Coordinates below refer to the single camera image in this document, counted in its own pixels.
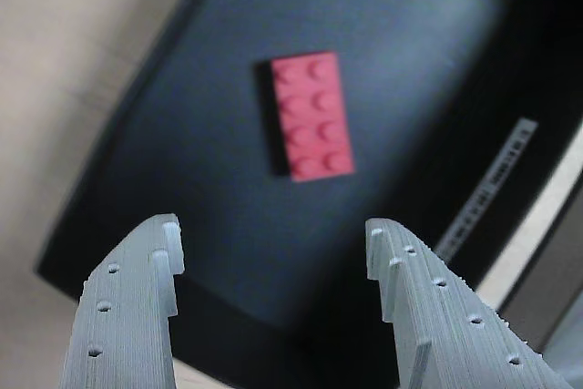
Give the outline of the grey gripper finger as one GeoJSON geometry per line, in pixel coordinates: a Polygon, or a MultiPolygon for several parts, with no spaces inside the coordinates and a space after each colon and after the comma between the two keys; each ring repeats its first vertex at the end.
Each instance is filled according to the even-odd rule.
{"type": "Polygon", "coordinates": [[[176,215],[148,218],[84,281],[62,388],[173,388],[169,318],[185,271],[176,215]]]}
{"type": "Polygon", "coordinates": [[[568,387],[405,226],[369,219],[365,234],[367,277],[393,326],[401,387],[568,387]]]}

